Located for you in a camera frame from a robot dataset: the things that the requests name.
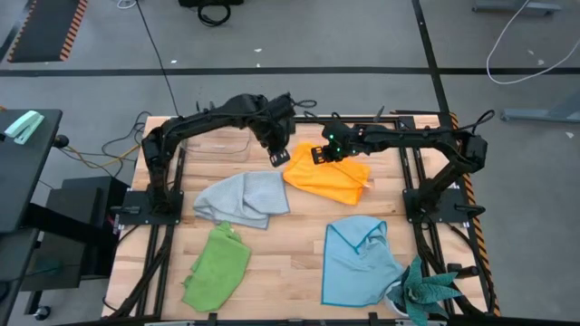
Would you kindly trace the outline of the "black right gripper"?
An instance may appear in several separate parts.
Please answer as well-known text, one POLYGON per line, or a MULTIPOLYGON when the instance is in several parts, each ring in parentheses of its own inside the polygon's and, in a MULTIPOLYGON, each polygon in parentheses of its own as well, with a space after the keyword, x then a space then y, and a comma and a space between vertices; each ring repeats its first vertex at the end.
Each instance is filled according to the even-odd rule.
POLYGON ((344 159, 357 156, 363 152, 362 125, 351 127, 340 120, 333 120, 324 125, 322 136, 328 144, 311 149, 315 165, 326 163, 327 159, 344 159))

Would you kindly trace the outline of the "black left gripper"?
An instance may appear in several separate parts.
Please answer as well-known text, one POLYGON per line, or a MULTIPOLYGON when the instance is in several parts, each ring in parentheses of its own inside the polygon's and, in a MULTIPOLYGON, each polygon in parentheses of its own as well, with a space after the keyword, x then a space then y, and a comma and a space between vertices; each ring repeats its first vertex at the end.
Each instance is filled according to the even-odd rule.
POLYGON ((295 115, 289 92, 272 100, 260 95, 256 118, 256 139, 271 153, 269 160, 274 168, 290 160, 285 149, 291 134, 291 120, 295 115))

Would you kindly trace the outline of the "orange microfiber towel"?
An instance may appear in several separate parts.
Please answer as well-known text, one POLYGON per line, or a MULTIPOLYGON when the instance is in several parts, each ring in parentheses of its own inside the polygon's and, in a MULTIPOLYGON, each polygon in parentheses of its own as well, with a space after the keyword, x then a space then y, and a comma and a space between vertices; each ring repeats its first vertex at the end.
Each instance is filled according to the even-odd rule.
POLYGON ((357 205, 368 186, 371 168, 350 159, 315 165, 313 147, 309 142, 297 145, 283 172, 284 181, 308 193, 357 205))

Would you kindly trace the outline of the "grey microfiber towel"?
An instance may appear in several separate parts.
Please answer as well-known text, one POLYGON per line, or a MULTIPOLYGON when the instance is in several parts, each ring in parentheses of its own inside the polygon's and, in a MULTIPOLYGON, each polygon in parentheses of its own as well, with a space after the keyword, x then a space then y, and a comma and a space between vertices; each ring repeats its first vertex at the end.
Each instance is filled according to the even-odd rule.
POLYGON ((281 172, 251 171, 204 189, 195 199, 195 216, 212 222, 267 229, 271 216, 290 212, 281 172))

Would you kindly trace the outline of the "clear plastic bin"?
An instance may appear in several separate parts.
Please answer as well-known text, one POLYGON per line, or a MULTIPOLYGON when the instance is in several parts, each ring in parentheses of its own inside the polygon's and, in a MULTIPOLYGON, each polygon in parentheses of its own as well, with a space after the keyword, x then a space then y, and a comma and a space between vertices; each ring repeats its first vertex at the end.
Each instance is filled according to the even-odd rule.
POLYGON ((249 129, 225 127, 181 142, 181 147, 200 159, 243 158, 250 151, 253 135, 249 129))

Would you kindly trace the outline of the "blue microfiber towel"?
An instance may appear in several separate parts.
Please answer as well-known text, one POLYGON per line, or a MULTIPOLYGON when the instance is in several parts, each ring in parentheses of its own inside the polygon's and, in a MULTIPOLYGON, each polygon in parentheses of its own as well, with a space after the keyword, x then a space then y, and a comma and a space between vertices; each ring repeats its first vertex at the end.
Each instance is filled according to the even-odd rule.
POLYGON ((321 303, 362 308, 379 303, 403 273, 384 220, 349 216, 326 226, 321 303))

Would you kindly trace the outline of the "teal artificial potted succulent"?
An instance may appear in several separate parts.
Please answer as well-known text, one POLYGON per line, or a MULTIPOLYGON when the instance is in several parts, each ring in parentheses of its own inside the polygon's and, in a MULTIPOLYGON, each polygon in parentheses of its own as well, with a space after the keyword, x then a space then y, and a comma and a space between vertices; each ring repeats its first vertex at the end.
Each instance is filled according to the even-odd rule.
POLYGON ((417 326, 428 326, 430 314, 449 317, 440 306, 441 301, 460 297, 462 293, 451 287, 456 273, 423 277, 421 267, 422 260, 416 256, 399 279, 386 290, 385 298, 402 307, 417 326))

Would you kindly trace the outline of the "black equipment case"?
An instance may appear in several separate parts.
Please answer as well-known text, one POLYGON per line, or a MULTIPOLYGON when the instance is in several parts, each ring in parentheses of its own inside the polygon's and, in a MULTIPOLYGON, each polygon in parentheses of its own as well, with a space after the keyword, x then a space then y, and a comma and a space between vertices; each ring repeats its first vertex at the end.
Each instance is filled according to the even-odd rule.
POLYGON ((206 5, 242 5, 245 0, 178 0, 182 7, 192 8, 206 5))

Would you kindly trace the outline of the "orange black hazard strip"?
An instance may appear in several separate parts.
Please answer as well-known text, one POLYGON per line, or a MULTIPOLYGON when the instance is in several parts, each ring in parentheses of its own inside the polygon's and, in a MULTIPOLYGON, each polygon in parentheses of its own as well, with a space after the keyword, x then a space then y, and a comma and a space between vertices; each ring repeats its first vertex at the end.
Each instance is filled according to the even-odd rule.
MULTIPOLYGON (((449 114, 450 122, 453 129, 459 129, 459 121, 457 119, 457 115, 455 113, 449 114)), ((473 186, 470 178, 470 174, 463 174, 460 178, 463 186, 460 186, 465 193, 465 198, 467 203, 474 206, 476 203, 473 186)), ((492 274, 490 271, 490 265, 488 261, 488 252, 485 244, 485 239, 483 235, 483 231, 481 228, 481 223, 479 220, 479 216, 483 213, 475 213, 475 216, 470 220, 469 226, 465 226, 464 228, 467 230, 469 237, 465 235, 462 231, 460 231, 457 227, 453 225, 448 225, 448 227, 453 231, 456 235, 461 237, 464 242, 472 249, 474 260, 476 262, 477 267, 479 268, 479 278, 482 283, 482 290, 487 290, 487 294, 484 293, 486 296, 486 305, 487 305, 487 315, 501 317, 501 311, 499 308, 498 296, 495 291, 495 286, 492 280, 492 274)))

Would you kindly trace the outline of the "black computer tower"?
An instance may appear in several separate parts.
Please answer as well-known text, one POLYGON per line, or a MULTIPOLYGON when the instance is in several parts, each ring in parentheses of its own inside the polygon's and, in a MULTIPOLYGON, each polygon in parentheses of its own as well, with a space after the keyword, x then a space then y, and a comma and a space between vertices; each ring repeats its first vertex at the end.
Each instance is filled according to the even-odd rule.
POLYGON ((129 186, 114 177, 65 179, 46 204, 30 204, 23 227, 44 232, 22 282, 24 292, 77 288, 80 282, 108 278, 119 238, 113 206, 129 186))

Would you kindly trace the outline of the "black side desk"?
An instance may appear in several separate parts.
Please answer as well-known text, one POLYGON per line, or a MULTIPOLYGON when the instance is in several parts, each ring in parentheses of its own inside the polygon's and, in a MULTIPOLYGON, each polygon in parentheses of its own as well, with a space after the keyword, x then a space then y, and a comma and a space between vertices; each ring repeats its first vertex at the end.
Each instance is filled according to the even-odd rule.
POLYGON ((10 137, 0 141, 0 234, 20 227, 63 115, 61 110, 37 112, 44 119, 25 144, 10 137))

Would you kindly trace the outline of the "mint green stapler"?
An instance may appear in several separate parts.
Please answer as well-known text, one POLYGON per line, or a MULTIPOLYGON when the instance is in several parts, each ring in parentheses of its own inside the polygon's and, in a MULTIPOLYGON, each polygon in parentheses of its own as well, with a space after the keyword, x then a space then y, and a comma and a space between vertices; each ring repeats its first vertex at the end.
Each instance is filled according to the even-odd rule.
POLYGON ((29 110, 5 129, 5 135, 18 145, 24 145, 44 120, 44 115, 29 110))

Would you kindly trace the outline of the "black orange-striped floor mat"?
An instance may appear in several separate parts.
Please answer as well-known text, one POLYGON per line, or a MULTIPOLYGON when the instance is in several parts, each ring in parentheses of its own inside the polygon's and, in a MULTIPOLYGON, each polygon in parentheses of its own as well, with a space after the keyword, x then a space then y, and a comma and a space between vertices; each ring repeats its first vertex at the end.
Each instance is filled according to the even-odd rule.
POLYGON ((88 0, 32 0, 6 60, 67 61, 87 7, 88 0))

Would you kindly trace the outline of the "black metal table frame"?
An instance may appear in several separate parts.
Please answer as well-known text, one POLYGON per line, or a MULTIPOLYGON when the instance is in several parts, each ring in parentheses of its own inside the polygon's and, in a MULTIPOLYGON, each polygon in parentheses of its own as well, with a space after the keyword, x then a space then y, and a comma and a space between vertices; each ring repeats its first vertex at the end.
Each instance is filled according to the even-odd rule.
MULTIPOLYGON (((254 136, 250 151, 243 158, 200 159, 191 154, 184 158, 182 189, 184 205, 181 221, 173 227, 171 252, 153 274, 149 287, 142 294, 148 303, 142 315, 160 310, 162 320, 208 319, 209 312, 196 312, 181 301, 184 293, 182 281, 190 274, 189 267, 200 255, 208 233, 213 228, 210 221, 194 217, 194 199, 203 190, 219 180, 237 173, 270 169, 267 154, 257 144, 254 136)), ((402 190, 419 183, 415 163, 423 160, 423 170, 430 177, 447 164, 435 149, 421 150, 417 159, 408 149, 409 168, 401 167, 400 151, 388 149, 370 157, 362 155, 356 160, 372 167, 370 188, 363 194, 358 206, 348 206, 331 199, 286 187, 291 214, 270 219, 267 230, 234 226, 244 244, 252 249, 247 273, 231 299, 217 311, 217 322, 233 320, 360 320, 368 321, 369 312, 377 312, 379 319, 395 319, 397 314, 383 304, 366 308, 340 308, 322 305, 321 286, 325 228, 328 223, 353 215, 376 216, 388 224, 388 239, 395 258, 406 266, 418 253, 413 225, 405 219, 402 190)), ((126 238, 119 247, 113 265, 107 300, 111 305, 121 305, 129 296, 130 288, 141 277, 145 261, 151 265, 153 255, 163 243, 167 227, 160 226, 151 235, 154 226, 143 225, 126 238)), ((447 226, 436 224, 435 229, 424 232, 426 242, 430 231, 438 231, 441 255, 447 263, 476 265, 472 249, 447 226)))

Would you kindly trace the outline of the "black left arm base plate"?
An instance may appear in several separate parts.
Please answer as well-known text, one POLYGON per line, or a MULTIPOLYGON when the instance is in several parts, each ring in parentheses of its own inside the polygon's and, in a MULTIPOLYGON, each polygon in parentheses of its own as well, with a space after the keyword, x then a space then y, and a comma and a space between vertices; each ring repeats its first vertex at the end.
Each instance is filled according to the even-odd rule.
POLYGON ((169 211, 155 208, 147 191, 128 191, 121 206, 111 211, 119 216, 121 225, 177 225, 180 223, 184 193, 172 192, 169 211))

